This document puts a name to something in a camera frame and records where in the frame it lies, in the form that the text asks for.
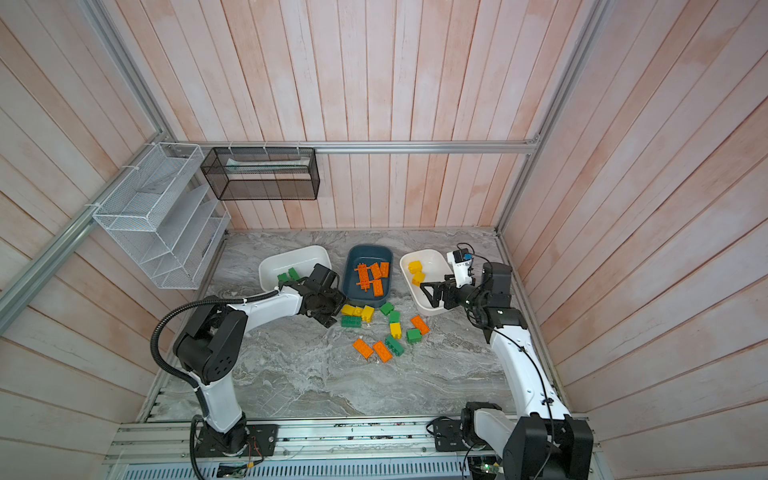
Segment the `yellow lego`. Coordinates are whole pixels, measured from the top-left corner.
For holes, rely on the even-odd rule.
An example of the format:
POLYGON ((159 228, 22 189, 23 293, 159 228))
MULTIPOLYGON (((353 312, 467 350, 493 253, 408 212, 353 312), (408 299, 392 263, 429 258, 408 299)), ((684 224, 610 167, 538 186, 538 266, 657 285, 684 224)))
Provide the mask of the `yellow lego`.
POLYGON ((412 276, 412 284, 419 287, 425 281, 426 275, 419 271, 415 272, 412 276))

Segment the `long orange lego plate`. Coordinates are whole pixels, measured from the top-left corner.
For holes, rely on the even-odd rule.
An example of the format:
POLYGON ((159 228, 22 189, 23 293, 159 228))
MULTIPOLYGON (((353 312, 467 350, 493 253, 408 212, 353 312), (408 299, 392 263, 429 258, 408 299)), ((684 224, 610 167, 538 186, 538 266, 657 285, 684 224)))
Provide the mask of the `long orange lego plate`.
POLYGON ((364 264, 358 264, 355 268, 355 271, 358 274, 358 282, 357 285, 360 287, 360 289, 364 292, 367 292, 370 289, 371 286, 371 279, 369 277, 369 267, 364 264))

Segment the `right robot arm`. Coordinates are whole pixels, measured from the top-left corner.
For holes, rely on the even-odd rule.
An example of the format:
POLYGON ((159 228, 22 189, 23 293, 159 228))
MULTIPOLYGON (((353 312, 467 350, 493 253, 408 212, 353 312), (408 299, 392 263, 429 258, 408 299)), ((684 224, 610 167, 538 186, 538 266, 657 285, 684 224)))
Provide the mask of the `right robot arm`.
POLYGON ((490 447, 501 459, 505 479, 588 478, 593 431, 572 416, 544 373, 528 324, 512 306, 512 268, 486 262, 478 283, 471 268, 470 259, 454 263, 443 281, 423 282, 420 289, 434 306, 462 308, 483 332, 504 371, 517 420, 494 404, 470 402, 462 411, 464 440, 490 447))

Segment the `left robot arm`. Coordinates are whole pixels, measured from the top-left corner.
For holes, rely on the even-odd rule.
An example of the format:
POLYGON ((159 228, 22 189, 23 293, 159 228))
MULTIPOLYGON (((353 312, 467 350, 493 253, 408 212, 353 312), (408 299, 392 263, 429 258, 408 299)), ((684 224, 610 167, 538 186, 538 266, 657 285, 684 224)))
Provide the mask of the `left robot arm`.
POLYGON ((328 328, 346 302, 338 274, 317 263, 311 273, 242 299, 205 298, 192 308, 173 346, 181 372, 202 410, 203 438, 226 456, 247 448, 247 420, 231 372, 245 334, 272 321, 303 315, 328 328))

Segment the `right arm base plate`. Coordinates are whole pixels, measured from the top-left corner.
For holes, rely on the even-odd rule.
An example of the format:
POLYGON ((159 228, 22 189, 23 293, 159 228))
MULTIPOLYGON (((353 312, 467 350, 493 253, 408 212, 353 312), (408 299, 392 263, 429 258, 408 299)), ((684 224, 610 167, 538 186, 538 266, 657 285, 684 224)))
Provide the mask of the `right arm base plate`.
POLYGON ((433 438, 436 451, 459 452, 469 451, 482 444, 471 427, 469 420, 440 416, 426 425, 426 431, 433 438))

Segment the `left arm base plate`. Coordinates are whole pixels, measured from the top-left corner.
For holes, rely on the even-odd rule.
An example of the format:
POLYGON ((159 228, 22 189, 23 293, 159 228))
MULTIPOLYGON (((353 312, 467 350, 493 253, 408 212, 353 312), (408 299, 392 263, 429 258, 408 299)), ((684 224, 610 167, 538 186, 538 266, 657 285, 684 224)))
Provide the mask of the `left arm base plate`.
POLYGON ((193 452, 197 458, 270 457, 274 455, 278 429, 277 424, 237 424, 229 432, 221 433, 203 423, 193 452))

